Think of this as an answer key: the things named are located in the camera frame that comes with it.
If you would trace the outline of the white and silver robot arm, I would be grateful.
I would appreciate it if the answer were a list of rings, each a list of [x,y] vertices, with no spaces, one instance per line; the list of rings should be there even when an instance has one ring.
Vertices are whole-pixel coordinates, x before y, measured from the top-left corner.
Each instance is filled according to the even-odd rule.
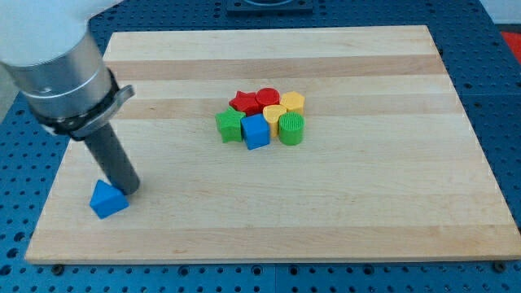
[[[134,95],[103,61],[89,21],[118,0],[1,0],[1,65],[52,134],[83,140]]]

